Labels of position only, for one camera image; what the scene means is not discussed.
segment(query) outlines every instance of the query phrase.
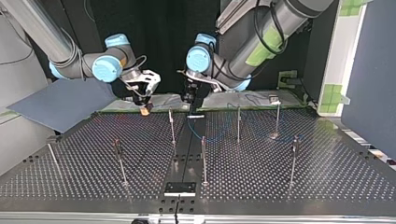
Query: green tape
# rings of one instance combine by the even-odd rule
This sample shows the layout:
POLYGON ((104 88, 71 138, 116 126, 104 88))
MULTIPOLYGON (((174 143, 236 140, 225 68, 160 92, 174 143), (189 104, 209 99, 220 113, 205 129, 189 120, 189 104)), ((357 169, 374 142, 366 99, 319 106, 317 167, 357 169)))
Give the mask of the green tape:
POLYGON ((358 16, 361 13, 361 7, 364 5, 363 0, 343 0, 341 5, 340 16, 351 17, 358 16))
POLYGON ((338 105, 341 103, 342 85, 326 84, 320 103, 320 113, 336 113, 338 105))
MULTIPOLYGON (((274 28, 270 27, 265 34, 263 34, 263 40, 271 49, 278 50, 279 46, 282 44, 282 38, 279 32, 274 28)), ((250 66, 259 66, 267 59, 273 59, 275 54, 271 53, 262 42, 251 52, 251 54, 247 57, 246 64, 250 66)))
POLYGON ((18 115, 18 113, 10 110, 10 111, 1 113, 1 114, 0 114, 0 117, 8 116, 8 115, 18 115))

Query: gray panel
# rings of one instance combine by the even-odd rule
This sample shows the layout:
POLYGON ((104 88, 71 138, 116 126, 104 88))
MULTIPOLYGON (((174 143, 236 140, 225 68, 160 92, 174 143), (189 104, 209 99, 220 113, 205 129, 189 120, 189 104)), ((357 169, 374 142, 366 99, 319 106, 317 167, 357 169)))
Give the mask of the gray panel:
POLYGON ((396 158, 396 1, 368 4, 346 96, 342 122, 396 158))
POLYGON ((60 79, 8 109, 64 133, 115 99, 110 86, 97 79, 60 79))

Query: metal rod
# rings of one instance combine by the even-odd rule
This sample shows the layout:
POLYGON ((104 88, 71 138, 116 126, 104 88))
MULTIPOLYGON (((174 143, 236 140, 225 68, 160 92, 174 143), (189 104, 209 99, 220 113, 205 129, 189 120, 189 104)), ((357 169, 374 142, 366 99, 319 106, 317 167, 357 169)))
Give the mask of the metal rod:
POLYGON ((275 126, 275 132, 271 133, 270 138, 272 139, 277 139, 279 137, 279 116, 280 116, 280 101, 275 102, 277 104, 277 109, 276 109, 276 126, 275 126))
POLYGON ((276 111, 276 129, 275 129, 276 133, 279 133, 279 115, 280 115, 280 102, 277 105, 277 111, 276 111))
POLYGON ((241 141, 241 107, 238 106, 238 140, 237 142, 239 143, 241 141))
POLYGON ((55 62, 72 54, 72 44, 38 0, 0 0, 26 33, 55 62))
POLYGON ((122 170, 122 177, 124 179, 124 185, 128 185, 128 181, 126 180, 126 175, 125 175, 125 170, 124 170, 124 167, 123 167, 122 159, 120 159, 120 167, 121 167, 121 170, 122 170))
POLYGON ((55 161, 55 163, 58 165, 58 160, 56 160, 55 153, 53 153, 52 145, 48 143, 47 146, 49 147, 50 155, 52 156, 53 161, 55 161))
POLYGON ((293 165, 291 166, 290 187, 292 187, 294 184, 293 178, 294 178, 295 164, 296 164, 296 154, 295 151, 293 150, 293 165))
POLYGON ((291 149, 293 151, 293 164, 291 166, 290 188, 293 187, 294 185, 294 171, 295 171, 296 159, 297 159, 297 154, 300 150, 300 138, 298 135, 294 136, 291 149))
POLYGON ((172 108, 169 108, 169 122, 171 123, 171 130, 172 130, 172 144, 175 146, 176 140, 175 140, 175 128, 174 128, 172 108))
POLYGON ((204 185, 207 185, 207 179, 206 179, 206 139, 203 136, 202 137, 202 160, 204 162, 204 185))

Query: black cable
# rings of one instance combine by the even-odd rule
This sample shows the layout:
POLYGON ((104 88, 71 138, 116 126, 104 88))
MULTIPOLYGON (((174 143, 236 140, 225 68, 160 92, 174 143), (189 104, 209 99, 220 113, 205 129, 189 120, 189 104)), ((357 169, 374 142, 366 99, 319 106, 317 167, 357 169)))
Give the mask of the black cable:
POLYGON ((305 87, 305 85, 304 85, 304 83, 303 83, 303 80, 302 80, 300 77, 299 77, 299 79, 300 79, 301 86, 303 87, 305 93, 306 93, 306 94, 308 95, 308 97, 311 99, 310 101, 312 102, 312 104, 314 104, 314 106, 315 106, 316 108, 318 108, 318 105, 317 105, 317 103, 315 103, 314 98, 312 98, 311 94, 309 94, 308 90, 306 89, 306 87, 305 87))
POLYGON ((262 32, 259 31, 259 24, 257 23, 257 14, 258 14, 258 9, 259 9, 259 5, 260 5, 260 1, 261 0, 257 0, 256 1, 256 6, 254 7, 254 16, 253 16, 253 23, 254 23, 254 31, 256 32, 257 37, 259 38, 260 42, 262 42, 262 44, 265 46, 266 49, 268 49, 268 51, 270 51, 271 53, 275 54, 275 55, 279 55, 281 53, 283 53, 286 50, 286 47, 288 45, 288 40, 285 38, 282 27, 280 25, 279 19, 277 18, 276 15, 276 11, 275 11, 275 3, 271 2, 270 4, 270 13, 272 16, 272 19, 274 21, 274 25, 280 35, 280 38, 282 39, 282 44, 279 47, 279 50, 274 50, 271 49, 271 47, 268 46, 268 44, 264 41, 264 39, 262 38, 262 32))
POLYGON ((21 58, 21 59, 18 59, 18 60, 16 60, 16 61, 12 61, 12 62, 0 63, 0 65, 12 64, 12 63, 19 63, 19 62, 21 62, 21 61, 24 61, 24 60, 28 59, 28 58, 33 54, 33 52, 34 52, 33 49, 30 49, 29 54, 26 55, 25 57, 23 57, 23 58, 21 58))
POLYGON ((230 64, 228 63, 227 67, 228 67, 228 71, 230 72, 230 75, 231 75, 231 77, 230 77, 228 74, 224 73, 224 72, 221 70, 222 67, 224 66, 224 64, 226 63, 226 62, 225 62, 226 60, 224 60, 223 63, 222 63, 222 65, 221 65, 221 67, 219 67, 219 66, 216 64, 216 62, 215 62, 215 58, 214 58, 214 53, 215 53, 215 52, 214 52, 214 51, 215 51, 215 50, 214 50, 214 44, 213 44, 212 42, 210 42, 210 43, 209 43, 209 55, 210 55, 210 59, 212 60, 212 70, 213 70, 213 66, 216 67, 216 68, 218 69, 218 73, 216 74, 216 77, 219 75, 219 73, 221 73, 221 74, 223 74, 224 76, 226 76, 227 78, 229 78, 229 79, 231 79, 231 80, 234 80, 234 81, 246 81, 246 80, 251 80, 251 79, 257 77, 257 76, 262 72, 262 70, 267 66, 267 64, 268 64, 268 62, 265 62, 264 65, 262 65, 262 68, 261 68, 258 72, 256 72, 255 75, 253 75, 253 76, 251 76, 251 77, 242 78, 242 77, 236 76, 236 75, 231 71, 230 64))
POLYGON ((16 60, 16 61, 12 61, 12 62, 0 63, 0 65, 12 64, 12 63, 19 63, 19 62, 21 62, 21 61, 24 61, 24 60, 28 59, 30 56, 32 56, 32 54, 33 54, 35 51, 33 50, 32 46, 30 46, 30 45, 20 36, 20 34, 18 33, 17 29, 15 29, 14 25, 12 25, 11 21, 7 18, 6 14, 5 14, 3 11, 1 11, 1 10, 0 10, 0 12, 2 13, 1 15, 6 19, 7 23, 9 24, 9 26, 14 30, 14 32, 15 32, 15 34, 18 36, 18 38, 19 38, 28 48, 30 48, 29 53, 28 53, 25 57, 23 57, 23 58, 21 58, 21 59, 18 59, 18 60, 16 60))

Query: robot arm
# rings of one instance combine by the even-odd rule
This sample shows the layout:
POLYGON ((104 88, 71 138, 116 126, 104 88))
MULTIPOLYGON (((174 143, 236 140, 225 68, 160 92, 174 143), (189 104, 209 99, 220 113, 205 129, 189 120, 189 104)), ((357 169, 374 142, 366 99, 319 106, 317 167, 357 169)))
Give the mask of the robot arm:
POLYGON ((57 78, 96 77, 104 82, 120 78, 137 105, 146 105, 161 78, 139 67, 146 56, 136 59, 126 35, 105 40, 103 53, 83 54, 70 35, 52 20, 38 0, 0 0, 7 11, 49 57, 49 68, 57 78))
MULTIPOLYGON (((213 91, 243 91, 253 78, 253 71, 264 61, 282 53, 287 45, 287 39, 306 20, 315 18, 326 10, 332 1, 279 0, 276 4, 266 1, 266 4, 270 4, 270 12, 260 23, 257 22, 257 7, 262 5, 260 0, 255 2, 256 5, 252 5, 253 1, 230 4, 224 10, 224 13, 230 16, 227 18, 220 15, 222 22, 218 22, 219 33, 225 33, 227 30, 225 28, 236 22, 235 18, 242 17, 238 14, 239 11, 245 13, 255 7, 256 34, 245 42, 230 61, 214 53, 215 37, 198 34, 195 45, 187 54, 187 69, 183 73, 190 83, 195 83, 195 85, 188 84, 188 88, 205 83, 210 85, 213 91)), ((186 92, 191 95, 193 91, 186 90, 186 92)))

